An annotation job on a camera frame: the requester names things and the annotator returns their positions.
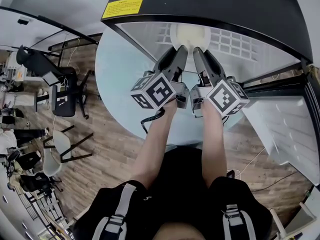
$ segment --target light blue tabletop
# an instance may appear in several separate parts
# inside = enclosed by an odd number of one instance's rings
[[[145,71],[152,70],[154,62],[107,27],[101,37],[95,58],[96,84],[105,107],[115,120],[132,134],[145,139],[140,121],[154,116],[154,109],[141,108],[130,96],[130,89]],[[182,80],[189,88],[198,83],[198,75],[183,72]],[[231,116],[224,129],[243,117],[242,112]],[[203,140],[203,119],[192,115],[190,100],[186,109],[177,109],[173,118],[168,144],[185,145]]]

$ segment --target white sneaker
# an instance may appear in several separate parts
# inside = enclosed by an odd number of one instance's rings
[[[40,162],[42,162],[42,157],[41,157],[39,150],[36,151],[36,154],[38,155],[38,157],[40,157]]]

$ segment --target black office chair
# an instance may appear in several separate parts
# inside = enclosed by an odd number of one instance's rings
[[[27,47],[20,46],[16,54],[16,61],[20,65],[24,65],[28,70],[35,72],[40,77],[52,72],[58,78],[61,84],[65,84],[65,91],[57,92],[57,86],[52,87],[52,112],[59,117],[73,117],[76,112],[76,103],[79,103],[82,115],[85,119],[89,116],[85,113],[85,102],[88,94],[85,92],[86,82],[89,75],[94,75],[95,72],[89,70],[81,84],[78,85],[78,77],[76,70],[73,67],[57,67],[49,60],[41,51],[33,50]],[[38,97],[34,95],[34,110],[37,111],[37,104],[40,101],[47,100],[49,95]]]

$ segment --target yellow warning label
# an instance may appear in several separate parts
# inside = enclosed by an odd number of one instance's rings
[[[140,10],[142,0],[119,0],[109,2],[105,8],[102,18],[137,14]]]

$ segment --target wooden floor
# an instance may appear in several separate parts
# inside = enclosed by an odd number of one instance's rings
[[[72,55],[70,66],[79,69],[81,79],[87,70],[95,69],[95,45],[82,46]],[[66,50],[61,65],[66,66],[74,49]],[[36,84],[29,84],[26,90],[35,90]],[[98,99],[98,89],[94,76],[89,77],[87,89],[93,94],[88,97],[86,111],[90,118],[85,120],[77,107],[76,115],[70,118],[56,117],[47,106],[42,105],[35,113],[32,107],[22,107],[26,119],[20,119],[16,128],[23,128],[26,121],[30,129],[49,127],[55,129],[75,125],[68,135],[73,142],[94,133],[93,138],[75,149],[74,155],[93,152],[93,156],[69,162],[65,170],[59,174],[63,192],[57,193],[67,218],[72,218],[89,206],[96,193],[103,187],[115,187],[130,177],[130,169],[137,157],[143,140],[132,135],[109,114],[107,108]],[[256,132],[246,118],[243,118],[229,131],[224,133],[224,145],[228,169],[242,171],[245,166],[264,148]],[[32,142],[30,150],[41,149],[40,140]],[[263,151],[241,175],[252,190],[268,187],[281,178],[295,172],[290,165],[279,166]],[[274,208],[282,223],[287,223],[299,207],[309,190],[311,183],[299,172],[287,177],[274,186],[254,192],[255,198],[268,209]]]

